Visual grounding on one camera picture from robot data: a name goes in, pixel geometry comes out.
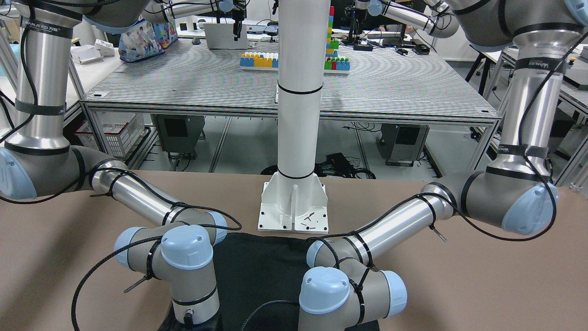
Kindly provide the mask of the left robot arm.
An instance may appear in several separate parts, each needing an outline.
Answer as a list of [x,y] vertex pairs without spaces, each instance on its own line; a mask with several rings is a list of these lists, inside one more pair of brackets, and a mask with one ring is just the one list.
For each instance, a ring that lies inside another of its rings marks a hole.
[[459,23],[479,51],[519,52],[501,103],[496,158],[485,171],[439,178],[363,228],[315,238],[300,291],[300,331],[343,331],[399,314],[407,291],[374,258],[455,215],[518,234],[543,235],[556,218],[557,190],[545,161],[566,59],[587,36],[585,0],[429,0],[442,28]]

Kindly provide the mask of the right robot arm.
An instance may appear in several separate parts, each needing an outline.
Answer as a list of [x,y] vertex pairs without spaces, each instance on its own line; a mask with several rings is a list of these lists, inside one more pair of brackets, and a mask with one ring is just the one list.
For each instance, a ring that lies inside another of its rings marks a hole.
[[150,0],[15,0],[21,15],[17,64],[17,126],[1,139],[1,192],[8,202],[39,203],[42,196],[94,190],[110,196],[157,228],[129,228],[117,239],[116,257],[143,273],[143,281],[170,285],[172,312],[181,327],[222,328],[213,247],[228,231],[224,212],[187,205],[141,179],[113,157],[72,147],[63,136],[73,28],[86,18],[123,32]]

